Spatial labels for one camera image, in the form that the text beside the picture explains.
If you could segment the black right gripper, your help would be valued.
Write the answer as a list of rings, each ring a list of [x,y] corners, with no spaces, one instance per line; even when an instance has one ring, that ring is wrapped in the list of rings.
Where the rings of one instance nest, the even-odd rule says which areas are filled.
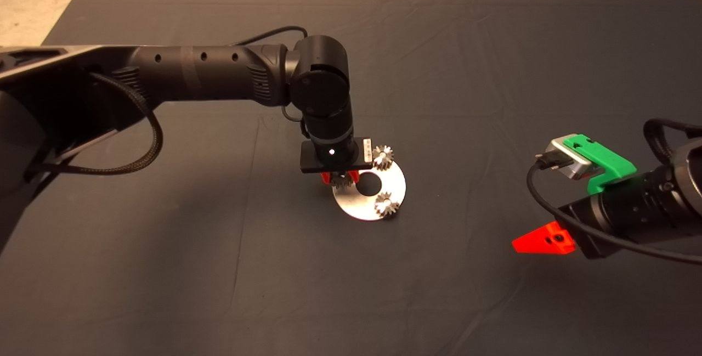
[[[669,239],[669,221],[654,201],[651,174],[638,174],[603,192],[562,205],[559,210],[589,228],[637,244],[656,244]],[[512,242],[517,253],[568,255],[576,251],[571,234],[557,221],[544,224]]]

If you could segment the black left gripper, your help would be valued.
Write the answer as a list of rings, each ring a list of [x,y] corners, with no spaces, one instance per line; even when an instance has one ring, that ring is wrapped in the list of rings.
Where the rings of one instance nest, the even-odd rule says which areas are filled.
[[[303,173],[321,173],[324,184],[331,184],[331,173],[349,172],[354,184],[360,181],[360,170],[373,166],[371,138],[350,137],[334,144],[301,143],[300,169]]]

